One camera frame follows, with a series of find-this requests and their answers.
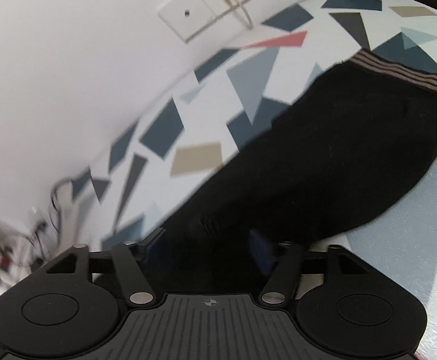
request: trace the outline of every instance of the dark blue triangle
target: dark blue triangle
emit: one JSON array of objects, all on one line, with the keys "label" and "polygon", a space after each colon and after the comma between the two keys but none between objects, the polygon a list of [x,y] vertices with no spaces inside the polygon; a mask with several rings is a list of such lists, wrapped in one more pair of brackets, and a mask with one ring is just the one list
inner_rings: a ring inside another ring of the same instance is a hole
[{"label": "dark blue triangle", "polygon": [[313,18],[314,17],[300,5],[294,4],[278,12],[277,15],[272,16],[270,19],[265,20],[262,24],[290,32]]},{"label": "dark blue triangle", "polygon": [[227,124],[237,148],[241,150],[255,137],[272,127],[272,120],[285,111],[289,105],[263,97],[255,115],[254,124],[245,112],[238,114]]},{"label": "dark blue triangle", "polygon": [[156,155],[164,158],[183,130],[183,123],[173,99],[167,103],[157,116],[140,142]]},{"label": "dark blue triangle", "polygon": [[102,196],[110,185],[110,180],[102,180],[100,178],[93,178],[92,185],[94,186],[95,195],[99,202],[102,201]]},{"label": "dark blue triangle", "polygon": [[195,76],[198,82],[202,81],[209,73],[214,71],[217,67],[223,64],[227,59],[235,55],[239,49],[222,49],[206,62],[195,69]]},{"label": "dark blue triangle", "polygon": [[119,208],[115,217],[115,225],[117,225],[117,223],[119,222],[120,217],[122,216],[123,209],[125,208],[128,199],[130,198],[130,195],[134,190],[135,185],[137,184],[137,181],[140,178],[140,175],[142,174],[143,168],[145,167],[146,163],[146,158],[141,157],[138,154],[134,154],[134,159],[132,160],[130,165],[127,181],[125,182],[125,186],[123,187],[122,198],[120,199]]},{"label": "dark blue triangle", "polygon": [[381,0],[327,0],[322,8],[382,10]]},{"label": "dark blue triangle", "polygon": [[90,168],[87,168],[80,176],[71,181],[71,199],[74,200],[87,182],[92,179]]},{"label": "dark blue triangle", "polygon": [[125,156],[136,126],[137,122],[133,123],[133,125],[131,125],[126,132],[124,132],[123,135],[112,144],[112,147],[110,148],[109,173]]},{"label": "dark blue triangle", "polygon": [[390,62],[397,62],[419,71],[437,74],[437,62],[435,62],[419,46],[405,49],[402,32],[382,43],[373,52]]}]

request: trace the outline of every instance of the white wall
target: white wall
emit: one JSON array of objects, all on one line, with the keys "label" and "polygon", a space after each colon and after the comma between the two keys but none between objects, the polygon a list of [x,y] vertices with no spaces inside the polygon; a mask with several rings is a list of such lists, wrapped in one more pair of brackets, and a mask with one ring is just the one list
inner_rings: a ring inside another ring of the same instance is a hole
[{"label": "white wall", "polygon": [[[241,31],[233,14],[184,44],[166,0],[0,0],[0,218],[47,208],[154,98]],[[298,0],[253,0],[259,22]]]}]

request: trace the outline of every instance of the white cable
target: white cable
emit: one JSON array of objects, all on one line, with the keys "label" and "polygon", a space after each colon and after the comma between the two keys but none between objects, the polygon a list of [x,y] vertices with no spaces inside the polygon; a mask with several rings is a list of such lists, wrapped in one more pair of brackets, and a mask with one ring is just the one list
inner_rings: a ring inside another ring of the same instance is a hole
[{"label": "white cable", "polygon": [[[233,2],[235,2],[241,10],[243,10],[244,15],[246,15],[247,20],[248,20],[248,28],[249,30],[251,30],[254,27],[254,22],[252,21],[252,18],[250,17],[248,11],[246,10],[246,8],[243,6],[242,2],[240,0],[232,0]],[[231,0],[225,0],[225,2],[227,2],[231,7]]]}]

